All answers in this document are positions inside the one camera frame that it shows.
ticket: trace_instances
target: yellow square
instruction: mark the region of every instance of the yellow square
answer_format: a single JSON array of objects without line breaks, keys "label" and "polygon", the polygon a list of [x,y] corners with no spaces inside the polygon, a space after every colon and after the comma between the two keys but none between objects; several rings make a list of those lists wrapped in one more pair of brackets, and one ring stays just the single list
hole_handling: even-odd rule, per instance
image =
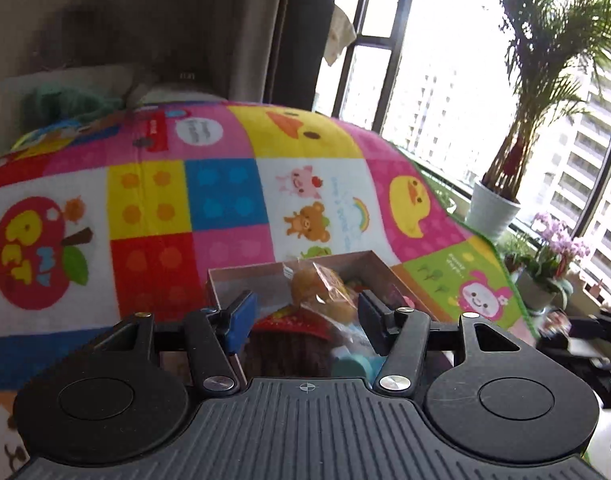
[{"label": "yellow square", "polygon": [[257,157],[363,158],[352,137],[326,116],[295,108],[228,108],[247,131]]},{"label": "yellow square", "polygon": [[111,166],[110,238],[191,232],[187,189],[185,168],[179,160]]}]

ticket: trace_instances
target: green square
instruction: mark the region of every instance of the green square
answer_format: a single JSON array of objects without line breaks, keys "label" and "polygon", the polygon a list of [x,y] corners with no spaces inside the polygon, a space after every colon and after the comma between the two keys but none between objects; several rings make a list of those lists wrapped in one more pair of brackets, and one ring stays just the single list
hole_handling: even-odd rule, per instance
[{"label": "green square", "polygon": [[405,262],[403,267],[454,320],[473,311],[508,329],[522,317],[519,295],[494,249],[477,237]]}]

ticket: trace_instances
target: apple print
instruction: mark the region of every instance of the apple print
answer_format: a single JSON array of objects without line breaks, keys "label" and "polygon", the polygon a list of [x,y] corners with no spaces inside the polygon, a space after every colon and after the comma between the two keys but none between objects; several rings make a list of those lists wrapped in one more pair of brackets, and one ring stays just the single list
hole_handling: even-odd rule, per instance
[{"label": "apple print", "polygon": [[76,245],[92,240],[92,230],[65,237],[66,221],[78,222],[84,204],[32,196],[10,207],[0,220],[0,291],[20,308],[40,310],[61,299],[70,282],[88,282],[88,264]]}]

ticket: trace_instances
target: metal screw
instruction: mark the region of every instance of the metal screw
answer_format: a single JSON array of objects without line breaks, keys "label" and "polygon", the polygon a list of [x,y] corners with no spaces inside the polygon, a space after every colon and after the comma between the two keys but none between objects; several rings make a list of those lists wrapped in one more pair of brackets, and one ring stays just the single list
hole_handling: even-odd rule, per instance
[{"label": "metal screw", "polygon": [[234,387],[234,381],[224,375],[215,375],[203,381],[203,387],[212,392],[226,392]]},{"label": "metal screw", "polygon": [[402,390],[407,390],[412,383],[407,377],[403,377],[402,375],[386,375],[381,378],[379,384],[382,388],[386,390],[390,390],[391,392],[400,392]]},{"label": "metal screw", "polygon": [[594,357],[589,360],[595,368],[603,368],[603,365],[610,364],[610,359],[607,357]]}]

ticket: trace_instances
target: red square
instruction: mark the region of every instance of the red square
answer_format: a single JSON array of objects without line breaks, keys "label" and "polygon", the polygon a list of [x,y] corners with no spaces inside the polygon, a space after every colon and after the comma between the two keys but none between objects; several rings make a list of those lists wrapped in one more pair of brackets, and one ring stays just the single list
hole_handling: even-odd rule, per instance
[{"label": "red square", "polygon": [[21,160],[13,160],[15,156],[18,156],[18,153],[0,158],[0,187],[43,176],[45,167],[52,158],[51,153],[30,156]]},{"label": "red square", "polygon": [[179,320],[205,306],[192,233],[110,243],[121,317],[152,312],[159,321]]}]

